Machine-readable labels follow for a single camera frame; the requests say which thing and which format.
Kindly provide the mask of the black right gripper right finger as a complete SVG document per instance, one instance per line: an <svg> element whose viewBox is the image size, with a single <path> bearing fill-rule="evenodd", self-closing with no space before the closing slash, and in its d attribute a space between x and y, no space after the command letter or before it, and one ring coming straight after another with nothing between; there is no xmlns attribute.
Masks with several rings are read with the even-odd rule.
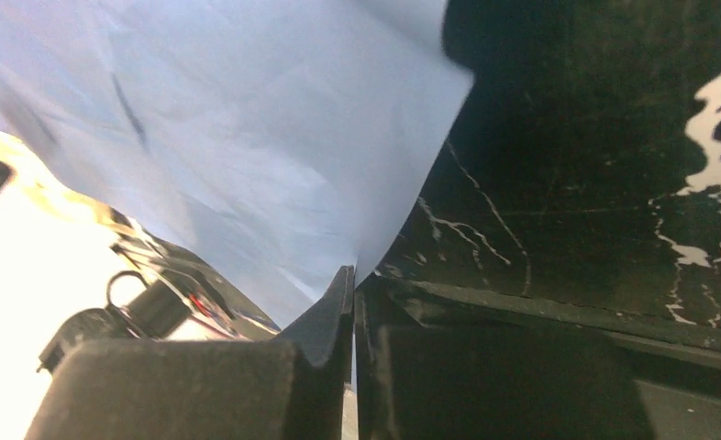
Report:
<svg viewBox="0 0 721 440"><path fill-rule="evenodd" d="M355 294L363 439L652 439L605 336L490 317L420 324L369 282Z"/></svg>

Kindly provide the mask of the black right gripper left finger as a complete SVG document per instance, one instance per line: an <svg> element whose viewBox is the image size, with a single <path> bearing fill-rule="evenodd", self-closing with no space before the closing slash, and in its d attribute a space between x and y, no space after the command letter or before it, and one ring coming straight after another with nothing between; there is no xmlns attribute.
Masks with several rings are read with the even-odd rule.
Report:
<svg viewBox="0 0 721 440"><path fill-rule="evenodd" d="M265 342L103 339L57 367L29 439L339 439L354 269Z"/></svg>

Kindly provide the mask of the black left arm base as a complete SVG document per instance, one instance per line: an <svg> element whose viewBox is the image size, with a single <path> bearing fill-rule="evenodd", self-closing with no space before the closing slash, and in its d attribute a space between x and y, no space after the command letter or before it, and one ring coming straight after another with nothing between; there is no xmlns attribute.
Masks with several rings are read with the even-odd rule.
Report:
<svg viewBox="0 0 721 440"><path fill-rule="evenodd" d="M134 219L108 209L103 226L116 233L111 250L128 268L113 275L105 304L75 313L39 354L53 373L79 345L101 339L166 340L192 323L208 338L265 341L281 331L241 290L194 253L151 236Z"/></svg>

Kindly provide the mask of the blue wrapping paper sheet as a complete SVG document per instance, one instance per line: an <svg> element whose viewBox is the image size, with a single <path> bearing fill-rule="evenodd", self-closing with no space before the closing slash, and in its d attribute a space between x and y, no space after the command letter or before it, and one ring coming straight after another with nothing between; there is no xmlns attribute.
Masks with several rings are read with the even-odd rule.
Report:
<svg viewBox="0 0 721 440"><path fill-rule="evenodd" d="M0 122L280 326L409 216L473 84L443 1L0 1Z"/></svg>

